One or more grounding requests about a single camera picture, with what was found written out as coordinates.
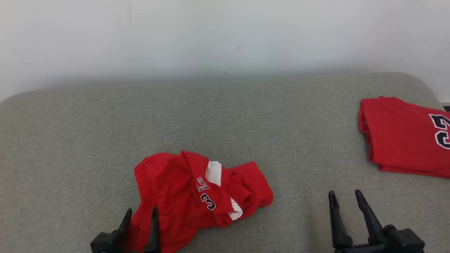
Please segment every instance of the black plastic claw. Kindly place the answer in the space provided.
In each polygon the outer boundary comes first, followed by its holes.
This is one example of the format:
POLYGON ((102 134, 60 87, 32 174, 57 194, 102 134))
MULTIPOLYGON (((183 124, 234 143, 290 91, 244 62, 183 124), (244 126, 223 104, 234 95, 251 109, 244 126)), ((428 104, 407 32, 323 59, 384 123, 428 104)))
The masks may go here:
POLYGON ((339 203, 334 191, 328 193, 330 203, 330 220, 331 220, 331 236, 333 240, 333 248, 348 248, 353 244, 353 240, 345 231, 341 214, 339 213, 339 203))
POLYGON ((114 230, 112 233, 100 233, 90 243, 92 253, 123 253, 125 247, 126 231, 130 226, 132 213, 133 212, 131 208, 128 209, 118 230, 114 230))
POLYGON ((386 242, 386 238, 383 236, 380 222, 378 221, 372 208, 370 208, 369 203, 365 199, 363 193, 360 190, 355 190, 356 201, 358 202, 358 207, 364 214, 364 220, 367 226, 367 231, 369 232, 369 237, 367 238, 370 244, 379 244, 386 242))
POLYGON ((148 242, 145 245, 145 253, 161 253, 159 244, 159 221, 158 221, 158 207, 153 206, 152 211, 152 228, 150 230, 150 236, 148 242))

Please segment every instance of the white wall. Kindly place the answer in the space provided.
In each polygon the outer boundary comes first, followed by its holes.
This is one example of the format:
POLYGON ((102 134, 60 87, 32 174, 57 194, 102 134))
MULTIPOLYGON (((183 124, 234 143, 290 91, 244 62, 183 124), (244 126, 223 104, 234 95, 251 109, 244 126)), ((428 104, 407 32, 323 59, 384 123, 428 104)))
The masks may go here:
POLYGON ((401 71, 450 101, 448 0, 0 0, 0 101, 81 80, 401 71))

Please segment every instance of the white stripe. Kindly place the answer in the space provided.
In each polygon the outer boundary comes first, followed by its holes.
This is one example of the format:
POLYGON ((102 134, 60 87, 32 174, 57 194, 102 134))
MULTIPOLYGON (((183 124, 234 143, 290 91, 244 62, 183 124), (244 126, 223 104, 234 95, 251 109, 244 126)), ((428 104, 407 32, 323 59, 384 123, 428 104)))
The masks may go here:
POLYGON ((222 181, 222 164, 217 161, 209 161, 206 168, 206 180, 220 186, 222 181))
MULTIPOLYGON (((208 182, 213 183, 215 185, 221 186, 222 182, 222 164, 217 161, 209 161, 208 167, 206 168, 206 180, 208 182)), ((229 214, 230 218, 235 221, 239 219, 243 215, 242 208, 239 206, 238 203, 232 198, 231 199, 231 206, 233 207, 234 212, 231 212, 229 214)))
POLYGON ((235 221, 235 220, 239 219, 244 214, 244 212, 242 212, 242 208, 238 205, 238 203, 236 203, 236 201, 234 199, 232 199, 232 198, 230 198, 230 199, 231 199, 231 206, 233 206, 234 212, 231 213, 229 215, 229 217, 233 221, 235 221))

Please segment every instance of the folded red jersey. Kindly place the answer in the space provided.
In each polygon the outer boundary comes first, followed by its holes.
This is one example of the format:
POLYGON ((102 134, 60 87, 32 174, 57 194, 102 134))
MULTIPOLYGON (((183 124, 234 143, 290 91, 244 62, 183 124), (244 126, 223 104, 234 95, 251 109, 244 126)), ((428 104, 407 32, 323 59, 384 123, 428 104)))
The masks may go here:
POLYGON ((198 229, 226 227, 272 203, 273 193, 258 166, 225 168, 196 153, 159 153, 135 168, 141 204, 127 232, 126 250, 143 252, 151 213, 158 206, 162 253, 184 247, 198 229))
POLYGON ((359 126, 380 170, 450 178, 450 113, 394 97, 363 99, 359 126))

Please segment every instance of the black object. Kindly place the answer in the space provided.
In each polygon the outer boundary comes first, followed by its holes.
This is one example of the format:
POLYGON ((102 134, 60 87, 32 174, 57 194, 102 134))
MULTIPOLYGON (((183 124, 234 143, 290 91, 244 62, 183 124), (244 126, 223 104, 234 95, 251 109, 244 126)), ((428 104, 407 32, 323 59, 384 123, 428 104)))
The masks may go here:
POLYGON ((353 245, 345 231, 336 195, 330 191, 328 199, 334 253, 425 253, 425 243, 411 229, 397 230, 393 225, 382 228, 362 192, 355 190, 355 196, 369 232, 368 244, 353 245))
POLYGON ((145 253, 161 253, 161 248, 159 246, 158 208, 156 206, 153 206, 152 228, 144 251, 145 253))
MULTIPOLYGON (((90 248, 92 253, 125 253, 126 232, 131 222, 131 215, 133 211, 129 208, 123 217, 123 221, 118 230, 112 233, 100 233, 91 243, 90 248)), ((161 253, 159 244, 159 222, 158 222, 158 208, 153 206, 152 211, 152 228, 148 242, 145 245, 145 253, 161 253)))

